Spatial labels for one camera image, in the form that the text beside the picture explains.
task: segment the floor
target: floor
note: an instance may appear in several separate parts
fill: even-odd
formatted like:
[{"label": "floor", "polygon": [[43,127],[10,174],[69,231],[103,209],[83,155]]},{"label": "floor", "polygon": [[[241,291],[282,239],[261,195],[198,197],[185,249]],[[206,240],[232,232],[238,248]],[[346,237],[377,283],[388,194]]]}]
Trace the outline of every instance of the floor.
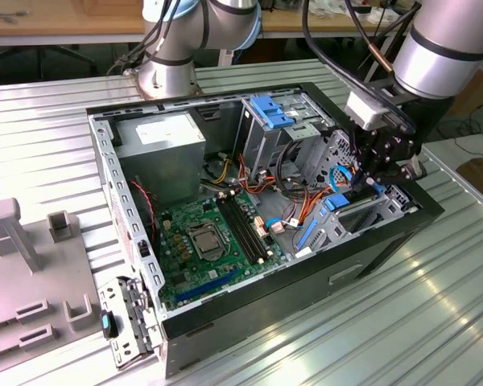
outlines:
[{"label": "floor", "polygon": [[[366,50],[359,39],[320,39],[320,45],[333,59],[352,72],[366,56]],[[126,43],[115,44],[89,44],[78,46],[78,52],[95,60],[98,75],[103,76],[114,62],[115,58],[128,52]],[[239,61],[244,62],[242,53]],[[285,60],[300,60],[314,58],[314,54],[305,46],[303,39],[289,39],[286,43],[283,58]],[[199,67],[213,67],[217,65],[218,51],[203,50],[196,53],[194,61]],[[18,84],[39,81],[36,70],[35,50],[25,51],[20,54],[0,60],[0,84]],[[64,80],[90,76],[89,65],[67,58],[61,54],[47,51],[43,59],[44,80]],[[483,133],[483,108],[472,115],[474,120],[472,128],[462,122],[467,122],[468,117],[454,117],[447,119],[442,124],[443,135],[434,130],[428,141],[438,141],[445,137],[460,137],[471,133]]]}]

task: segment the metal bracket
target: metal bracket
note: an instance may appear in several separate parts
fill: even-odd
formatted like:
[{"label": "metal bracket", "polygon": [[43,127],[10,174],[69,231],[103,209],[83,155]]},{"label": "metal bracket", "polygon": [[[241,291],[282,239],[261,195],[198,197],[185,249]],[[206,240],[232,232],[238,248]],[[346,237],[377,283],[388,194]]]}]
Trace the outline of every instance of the metal bracket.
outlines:
[{"label": "metal bracket", "polygon": [[156,354],[160,358],[163,335],[154,308],[139,279],[117,277],[98,290],[101,308],[112,315],[118,336],[110,338],[114,364],[120,370]]}]

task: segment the connector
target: connector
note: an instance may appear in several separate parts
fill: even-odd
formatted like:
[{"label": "connector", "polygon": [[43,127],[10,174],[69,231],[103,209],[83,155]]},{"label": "connector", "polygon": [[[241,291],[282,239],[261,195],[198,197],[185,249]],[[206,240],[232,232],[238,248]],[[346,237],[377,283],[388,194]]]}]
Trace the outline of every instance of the connector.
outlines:
[{"label": "connector", "polygon": [[293,228],[297,228],[299,226],[299,221],[297,219],[290,219],[289,223]]},{"label": "connector", "polygon": [[330,211],[335,211],[339,207],[344,207],[345,205],[350,204],[349,200],[346,199],[345,196],[342,194],[332,195],[331,197],[325,199],[324,203]]},{"label": "connector", "polygon": [[270,229],[276,235],[278,235],[279,233],[283,233],[284,232],[284,226],[283,226],[283,223],[281,221],[278,221],[277,223],[273,223],[270,226]]}]

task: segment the power cable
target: power cable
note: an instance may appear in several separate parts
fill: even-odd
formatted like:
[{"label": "power cable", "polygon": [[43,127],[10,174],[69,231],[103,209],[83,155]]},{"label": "power cable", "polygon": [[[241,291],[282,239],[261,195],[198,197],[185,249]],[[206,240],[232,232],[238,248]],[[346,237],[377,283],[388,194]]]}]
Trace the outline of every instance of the power cable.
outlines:
[{"label": "power cable", "polygon": [[371,96],[372,98],[376,99],[383,106],[389,109],[390,112],[393,113],[402,122],[402,125],[403,125],[402,129],[406,133],[409,133],[409,134],[415,133],[416,125],[413,122],[413,120],[410,117],[408,117],[408,115],[406,115],[406,113],[404,113],[400,108],[394,105],[382,94],[377,92],[375,89],[369,87],[367,84],[363,83],[361,80],[356,78],[345,68],[341,67],[338,63],[336,63],[334,60],[332,60],[331,58],[329,58],[327,55],[324,54],[324,52],[316,44],[315,40],[312,37],[311,32],[309,31],[308,13],[309,13],[309,2],[306,1],[303,4],[303,17],[302,17],[302,24],[303,24],[302,28],[303,28],[304,38],[306,39],[306,43],[308,44],[310,49],[319,58],[320,62],[328,65],[334,72],[338,73],[338,75],[343,76],[349,83],[352,84],[353,87],[359,88],[361,91]]},{"label": "power cable", "polygon": [[357,18],[356,11],[354,10],[351,0],[345,0],[345,6],[347,6],[347,10],[351,15],[351,19],[353,20],[353,23],[356,26],[357,30],[360,32],[361,37],[363,38],[363,40],[365,40],[367,47],[370,50],[370,53],[374,55],[376,60],[383,66],[383,68],[385,68],[388,72],[393,72],[394,68],[392,67],[392,63],[386,60],[385,56],[383,56],[383,54],[379,51],[379,48],[377,48],[376,45],[370,41],[369,36],[363,29],[360,19]]}]

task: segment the green motherboard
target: green motherboard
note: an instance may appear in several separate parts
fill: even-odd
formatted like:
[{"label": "green motherboard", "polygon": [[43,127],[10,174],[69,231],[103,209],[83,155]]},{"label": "green motherboard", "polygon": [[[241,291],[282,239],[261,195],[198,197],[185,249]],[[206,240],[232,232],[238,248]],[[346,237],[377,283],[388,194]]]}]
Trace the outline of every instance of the green motherboard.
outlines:
[{"label": "green motherboard", "polygon": [[[258,214],[244,191],[231,198],[230,205],[231,212],[227,212],[219,199],[206,199],[158,214],[163,225],[159,266],[166,282],[159,298],[167,310],[275,268],[286,260],[271,236],[263,239],[256,234],[254,217]],[[231,216],[233,210],[238,215],[243,213],[243,218]],[[240,224],[245,233],[240,233]],[[247,225],[253,241],[259,243],[259,256],[264,253],[264,259],[247,256],[246,251],[253,250],[246,243]]]}]

